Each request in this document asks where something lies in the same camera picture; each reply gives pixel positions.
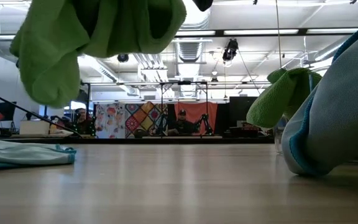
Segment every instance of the black stand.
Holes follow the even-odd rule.
[[[214,130],[211,128],[208,118],[209,118],[208,114],[201,115],[201,118],[195,123],[195,128],[197,130],[200,130],[201,123],[204,121],[205,131],[206,131],[205,134],[208,136],[213,136]]]
[[[165,136],[164,130],[166,130],[167,126],[168,126],[168,122],[165,122],[165,125],[164,125],[164,119],[166,119],[167,117],[168,117],[168,115],[166,115],[165,113],[161,114],[161,120],[160,120],[160,123],[157,125],[158,128],[155,132],[155,134],[158,136],[161,136],[161,138]]]
[[[14,134],[17,134],[15,122],[13,122],[13,121],[11,122],[10,132],[11,132],[11,133],[14,133]]]

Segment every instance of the fluorescent light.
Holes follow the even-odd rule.
[[[208,82],[209,85],[241,85],[242,82]]]
[[[72,110],[85,109],[86,108],[86,105],[84,103],[72,101],[70,104],[71,104],[71,109]]]
[[[280,34],[297,34],[298,29],[280,29]],[[277,34],[278,30],[225,30],[224,35],[268,35]]]
[[[191,39],[175,39],[172,43],[212,43],[211,39],[191,40]]]
[[[116,100],[92,100],[94,103],[116,102]]]
[[[15,35],[0,35],[0,40],[13,40]]]
[[[116,86],[117,83],[91,83],[91,86]]]
[[[338,28],[338,29],[308,29],[307,34],[353,34],[358,31],[358,28]]]
[[[128,83],[121,83],[122,85],[159,85],[160,83],[157,82],[128,82]]]
[[[233,1],[214,1],[216,6],[240,6],[240,5],[252,5],[252,1],[244,0],[233,0]],[[277,5],[279,7],[316,7],[316,6],[335,6],[341,4],[349,4],[349,1],[332,1],[332,2],[306,2],[299,3],[298,1],[279,1]],[[258,2],[258,6],[275,6],[276,2],[274,0],[265,0]]]
[[[14,4],[14,5],[26,5],[26,1],[0,1],[0,5]]]
[[[242,55],[265,55],[269,54],[268,51],[250,51],[250,52],[240,52]]]
[[[186,30],[178,31],[176,36],[200,36],[200,35],[215,35],[215,30]]]

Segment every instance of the ventilation pipe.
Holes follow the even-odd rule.
[[[192,0],[183,0],[186,6],[187,17],[180,27],[180,30],[203,30],[208,28],[210,9],[201,12]],[[192,38],[192,40],[201,40],[202,38]],[[204,50],[204,43],[176,43],[176,51],[179,61],[185,62],[178,65],[178,74],[182,80],[196,81],[196,77],[200,72],[199,62]],[[195,85],[183,85],[180,87],[182,96],[195,97]]]
[[[114,83],[118,82],[117,74],[114,71],[108,69],[108,66],[99,59],[88,55],[82,55],[78,57],[78,63],[90,66],[91,68],[99,72],[101,75],[108,77]],[[122,88],[125,92],[127,92],[128,96],[140,96],[139,89],[125,85],[120,85],[119,87]]]
[[[134,57],[139,63],[138,76],[141,80],[148,82],[168,82],[167,69],[162,62],[162,58],[159,54],[134,54]],[[161,88],[154,88],[157,94],[161,97]],[[173,98],[175,93],[171,88],[164,88],[164,98]]]
[[[330,57],[333,57],[335,53],[337,52],[338,48],[348,39],[348,36],[342,37],[339,40],[335,41],[334,43],[330,44],[328,47],[324,48],[323,50],[320,50],[316,52],[313,55],[313,58],[316,61],[323,61],[327,60]]]

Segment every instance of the person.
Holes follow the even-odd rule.
[[[180,110],[175,123],[169,127],[168,135],[191,135],[195,133],[195,125],[186,119],[186,111]]]
[[[86,119],[86,111],[84,108],[75,110],[77,116],[77,131],[80,134],[87,134],[90,126],[90,120]]]

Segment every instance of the colorful quilt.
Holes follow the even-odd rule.
[[[153,104],[147,102],[143,105],[126,104],[126,122],[125,122],[125,138],[134,138],[137,129],[143,129],[147,133],[152,129],[160,126],[161,120],[165,127],[167,117],[161,116],[167,113],[167,105]]]
[[[150,130],[166,127],[167,105],[151,102],[138,104],[113,103],[96,106],[96,136],[98,138],[134,138],[137,129]]]

